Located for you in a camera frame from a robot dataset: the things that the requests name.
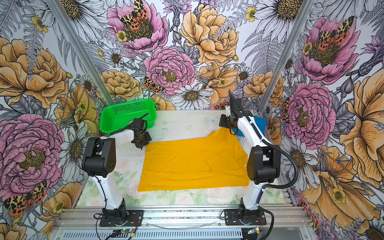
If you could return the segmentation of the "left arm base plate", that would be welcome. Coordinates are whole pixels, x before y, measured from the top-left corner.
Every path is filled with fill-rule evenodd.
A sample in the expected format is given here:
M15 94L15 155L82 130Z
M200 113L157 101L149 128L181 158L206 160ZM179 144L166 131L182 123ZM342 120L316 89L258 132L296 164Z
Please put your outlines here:
M140 227L143 215L143 210L127 210L123 213L118 210L102 209L100 227Z

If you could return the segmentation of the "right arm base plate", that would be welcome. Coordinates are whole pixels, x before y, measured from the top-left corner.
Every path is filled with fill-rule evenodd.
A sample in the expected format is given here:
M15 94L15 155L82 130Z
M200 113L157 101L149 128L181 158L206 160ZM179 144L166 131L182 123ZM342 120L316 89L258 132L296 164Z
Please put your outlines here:
M262 210L225 209L224 221L227 226L261 226L266 225Z

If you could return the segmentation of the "yellow t-shirt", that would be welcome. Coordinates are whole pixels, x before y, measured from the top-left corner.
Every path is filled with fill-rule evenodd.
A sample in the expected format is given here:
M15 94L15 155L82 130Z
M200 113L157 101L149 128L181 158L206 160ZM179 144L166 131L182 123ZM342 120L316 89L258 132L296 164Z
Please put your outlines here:
M204 138L151 143L138 190L244 187L250 182L247 161L237 137L224 128Z

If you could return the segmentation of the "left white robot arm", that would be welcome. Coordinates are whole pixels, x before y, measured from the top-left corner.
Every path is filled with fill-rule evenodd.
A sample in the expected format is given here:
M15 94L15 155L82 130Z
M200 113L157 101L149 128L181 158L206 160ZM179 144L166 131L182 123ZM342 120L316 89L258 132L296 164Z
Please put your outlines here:
M109 137L92 137L86 144L82 160L82 170L97 184L104 200L100 226L134 226L137 220L130 216L126 203L120 194L114 171L117 164L116 148L125 143L132 143L142 149L152 140L147 132L148 123L144 114L126 127L112 132Z

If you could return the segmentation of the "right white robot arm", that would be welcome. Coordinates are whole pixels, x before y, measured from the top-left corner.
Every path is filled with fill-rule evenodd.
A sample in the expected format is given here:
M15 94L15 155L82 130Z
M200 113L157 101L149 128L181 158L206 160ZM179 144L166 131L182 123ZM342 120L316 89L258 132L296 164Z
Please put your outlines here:
M233 132L241 131L250 144L247 175L250 184L238 208L224 210L227 226L265 225L266 210L261 207L264 186L273 183L280 175L281 153L272 145L257 126L251 111L244 110L242 101L229 92L230 103L226 114L221 115L219 126Z

